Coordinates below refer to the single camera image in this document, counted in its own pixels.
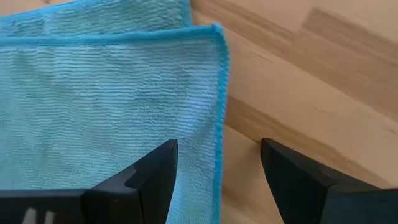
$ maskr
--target light blue towel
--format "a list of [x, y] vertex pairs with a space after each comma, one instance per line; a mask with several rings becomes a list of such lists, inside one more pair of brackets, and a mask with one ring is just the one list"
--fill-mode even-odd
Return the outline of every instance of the light blue towel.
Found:
[[0, 39], [0, 188], [91, 187], [169, 138], [168, 223], [219, 223], [228, 50], [218, 25]]
[[0, 17], [0, 37], [121, 34], [191, 25], [189, 0], [77, 0]]

